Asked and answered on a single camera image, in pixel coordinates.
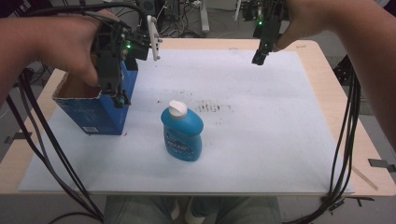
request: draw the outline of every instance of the white bottle cap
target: white bottle cap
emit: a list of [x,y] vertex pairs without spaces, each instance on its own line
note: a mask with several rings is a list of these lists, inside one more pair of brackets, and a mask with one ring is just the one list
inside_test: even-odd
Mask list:
[[172,100],[169,103],[169,113],[172,119],[183,119],[187,115],[187,106],[183,102]]

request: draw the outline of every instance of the white clip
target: white clip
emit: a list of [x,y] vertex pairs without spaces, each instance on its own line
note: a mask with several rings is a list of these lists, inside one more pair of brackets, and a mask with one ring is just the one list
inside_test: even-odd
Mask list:
[[148,33],[149,33],[149,40],[151,42],[152,57],[154,61],[157,61],[161,58],[158,55],[158,52],[160,50],[160,43],[163,42],[160,39],[160,35],[158,34],[156,23],[157,23],[157,19],[155,19],[155,17],[148,16]]

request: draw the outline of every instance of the cardboard box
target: cardboard box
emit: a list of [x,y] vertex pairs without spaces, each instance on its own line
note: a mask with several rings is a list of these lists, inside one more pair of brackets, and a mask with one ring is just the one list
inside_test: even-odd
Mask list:
[[[128,99],[134,91],[137,71],[127,71],[121,62],[122,87]],[[52,99],[86,134],[121,135],[129,106],[116,108],[99,87],[90,87],[78,77],[66,74]]]

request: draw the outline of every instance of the human arm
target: human arm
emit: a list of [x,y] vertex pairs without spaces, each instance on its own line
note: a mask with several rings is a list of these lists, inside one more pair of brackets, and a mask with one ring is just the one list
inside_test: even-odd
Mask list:
[[90,51],[98,26],[82,16],[0,19],[0,105],[22,69],[35,61],[97,85]]
[[374,114],[396,150],[396,19],[373,0],[287,0],[283,49],[330,30],[343,43]]

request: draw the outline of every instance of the blue plastic bottle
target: blue plastic bottle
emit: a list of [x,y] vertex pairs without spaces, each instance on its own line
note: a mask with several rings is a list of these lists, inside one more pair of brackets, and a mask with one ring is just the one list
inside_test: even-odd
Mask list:
[[183,161],[197,161],[202,151],[201,118],[180,101],[171,101],[161,114],[168,152]]

